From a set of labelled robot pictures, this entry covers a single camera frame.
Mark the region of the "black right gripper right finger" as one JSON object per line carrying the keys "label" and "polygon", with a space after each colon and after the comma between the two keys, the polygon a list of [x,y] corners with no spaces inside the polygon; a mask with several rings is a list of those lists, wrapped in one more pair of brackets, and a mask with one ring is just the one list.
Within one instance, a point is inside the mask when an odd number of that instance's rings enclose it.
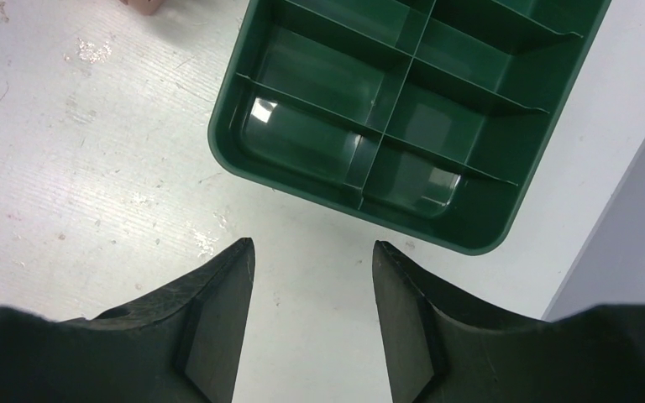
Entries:
{"label": "black right gripper right finger", "polygon": [[545,322],[375,243],[375,303],[395,402],[645,402],[645,305]]}

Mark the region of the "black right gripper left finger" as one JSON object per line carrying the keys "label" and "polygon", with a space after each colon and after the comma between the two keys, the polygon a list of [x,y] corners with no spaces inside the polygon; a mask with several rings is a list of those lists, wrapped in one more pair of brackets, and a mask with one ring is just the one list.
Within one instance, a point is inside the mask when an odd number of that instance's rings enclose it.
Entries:
{"label": "black right gripper left finger", "polygon": [[254,269],[241,238],[93,319],[0,306],[0,402],[230,402]]}

